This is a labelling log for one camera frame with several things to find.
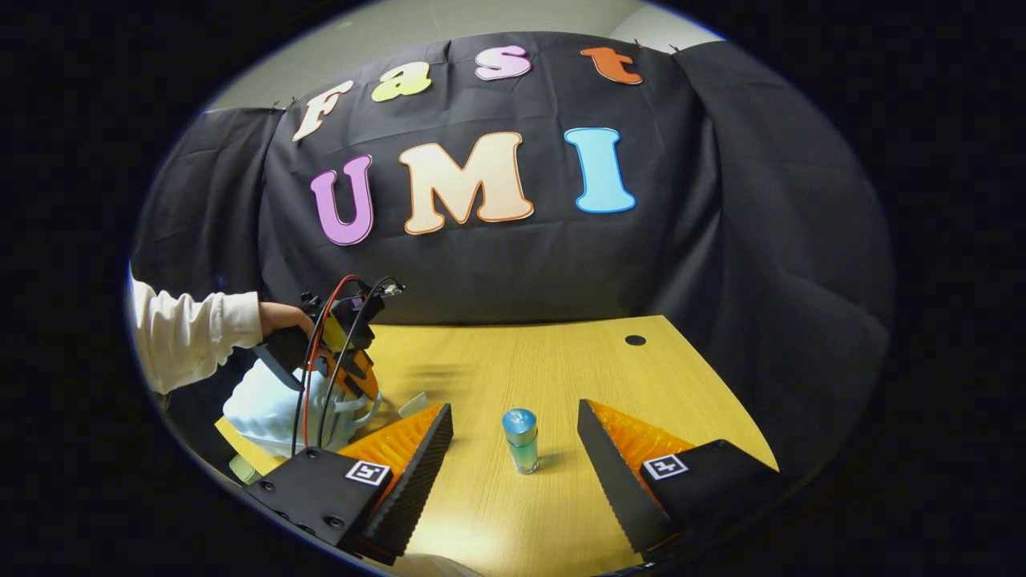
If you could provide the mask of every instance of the ceiling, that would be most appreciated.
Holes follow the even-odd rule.
[[[380,0],[326,23],[246,71],[207,109],[282,105],[405,48],[512,31],[609,36],[640,0]]]

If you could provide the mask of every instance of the person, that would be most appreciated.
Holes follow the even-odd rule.
[[[205,379],[225,364],[233,347],[251,348],[271,333],[314,323],[302,309],[262,302],[256,293],[213,293],[200,302],[157,293],[129,270],[135,353],[150,388],[159,395]]]

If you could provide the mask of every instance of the wall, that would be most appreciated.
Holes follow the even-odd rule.
[[[343,14],[243,72],[206,107],[279,108],[406,48],[492,32],[607,36],[640,0],[383,0]]]
[[[628,16],[608,36],[624,42],[633,42],[636,38],[642,46],[664,52],[674,51],[671,44],[683,49],[723,40],[680,14],[652,4],[645,4]]]

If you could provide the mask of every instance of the letter m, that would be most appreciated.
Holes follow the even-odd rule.
[[[463,168],[436,143],[413,147],[400,154],[399,162],[409,166],[412,214],[406,221],[406,232],[434,232],[445,224],[445,218],[435,210],[435,195],[456,222],[465,224],[479,189],[483,189],[484,200],[477,218],[482,221],[515,221],[529,217],[535,205],[523,197],[516,165],[516,147],[523,140],[516,132],[484,134],[477,140]]]

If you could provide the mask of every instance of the black cloth backdrop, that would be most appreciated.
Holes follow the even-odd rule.
[[[487,82],[475,76],[478,52],[511,44],[526,49],[529,72]],[[597,46],[633,59],[626,68],[643,81],[598,74],[580,53]],[[417,61],[431,65],[428,89],[370,99],[384,72]],[[307,102],[345,80],[354,86],[321,127],[292,142]],[[563,140],[577,127],[620,133],[617,157],[633,208],[577,208],[581,163]],[[482,222],[478,194],[465,224],[436,201],[445,225],[407,234],[410,175],[399,154],[438,143],[462,166],[476,141],[495,131],[522,136],[518,170],[535,213]],[[373,158],[373,228],[362,242],[340,246],[321,230],[309,185],[337,170],[339,216],[350,221],[355,207],[342,167],[361,154]],[[850,430],[884,357],[894,306],[872,186],[800,92],[728,42],[670,55],[563,33],[432,44],[342,74],[284,111],[200,115],[150,192],[132,267],[140,280],[175,295],[256,290],[293,304],[304,291],[326,297],[347,273],[370,281],[395,275],[407,292],[388,302],[381,323],[665,314],[792,474],[816,466]],[[216,412],[230,394],[225,386],[241,377],[235,373],[211,378],[223,383]]]

